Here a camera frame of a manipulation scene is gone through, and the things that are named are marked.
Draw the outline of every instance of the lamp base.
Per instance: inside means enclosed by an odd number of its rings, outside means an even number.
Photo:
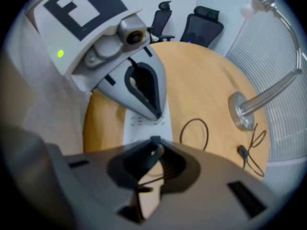
[[[235,92],[228,98],[228,108],[231,118],[235,125],[242,131],[252,130],[255,123],[253,114],[243,116],[241,113],[240,105],[246,101],[247,98],[240,92]]]

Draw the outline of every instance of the power cord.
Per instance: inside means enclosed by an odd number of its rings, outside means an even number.
[[[256,139],[255,138],[255,133],[256,133],[256,129],[257,129],[257,126],[258,126],[258,123],[255,125],[255,127],[253,128],[253,135],[252,135],[252,138],[251,138],[251,142],[250,142],[250,145],[248,147],[248,149],[246,150],[246,148],[242,145],[238,146],[237,147],[237,152],[240,154],[240,156],[242,157],[243,159],[243,169],[245,168],[245,165],[247,164],[255,174],[261,176],[261,177],[264,177],[264,172],[263,170],[259,167],[259,165],[254,161],[254,159],[252,158],[252,156],[250,155],[250,149],[251,148],[255,148],[257,146],[260,145],[260,143],[264,140],[266,134],[267,134],[267,131],[264,130],[260,133],[260,135],[257,136]],[[259,172],[256,171],[251,165],[250,163],[248,162],[248,159],[250,158],[250,160],[254,163],[254,165],[258,168]]]
[[[183,128],[182,128],[182,130],[181,130],[181,132],[180,132],[179,142],[182,144],[183,132],[184,132],[184,130],[186,129],[186,127],[188,126],[188,124],[191,123],[191,122],[193,122],[193,121],[201,121],[202,124],[203,124],[203,125],[205,126],[205,128],[206,128],[206,142],[205,142],[205,145],[204,145],[204,147],[203,147],[203,149],[202,149],[203,151],[205,151],[205,149],[206,149],[206,147],[207,147],[207,145],[208,145],[208,141],[209,141],[209,129],[208,129],[208,126],[207,126],[207,124],[205,123],[205,121],[203,121],[203,120],[200,119],[200,118],[191,119],[191,120],[189,120],[189,121],[183,126]]]

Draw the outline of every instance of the round table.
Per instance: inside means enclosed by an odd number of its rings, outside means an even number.
[[[243,160],[237,147],[249,147],[252,131],[241,131],[233,123],[228,98],[236,91],[248,99],[257,94],[251,82],[232,62],[216,52],[199,45],[182,42],[152,44],[166,70],[167,97],[171,115],[173,141],[179,142],[183,126],[193,118],[208,126],[205,149],[229,159],[238,166]],[[125,108],[94,91],[87,109],[83,129],[84,152],[99,151],[123,145]],[[270,153],[270,133],[264,109],[255,114],[258,127],[255,137],[266,130],[264,140],[250,150],[253,160],[265,172]],[[206,132],[201,122],[190,123],[182,143],[203,149]],[[262,180],[253,170],[245,170]]]

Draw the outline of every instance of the black office chair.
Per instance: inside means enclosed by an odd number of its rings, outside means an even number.
[[[167,39],[167,41],[170,41],[171,38],[175,38],[172,35],[162,35],[162,31],[168,22],[169,17],[171,17],[172,11],[170,10],[169,3],[171,1],[164,1],[159,4],[159,9],[154,14],[153,24],[151,27],[148,27],[148,32],[155,35],[159,38],[157,42],[163,42],[163,39]]]
[[[208,47],[221,33],[224,26],[218,22],[219,11],[197,6],[194,13],[189,14],[181,42]]]

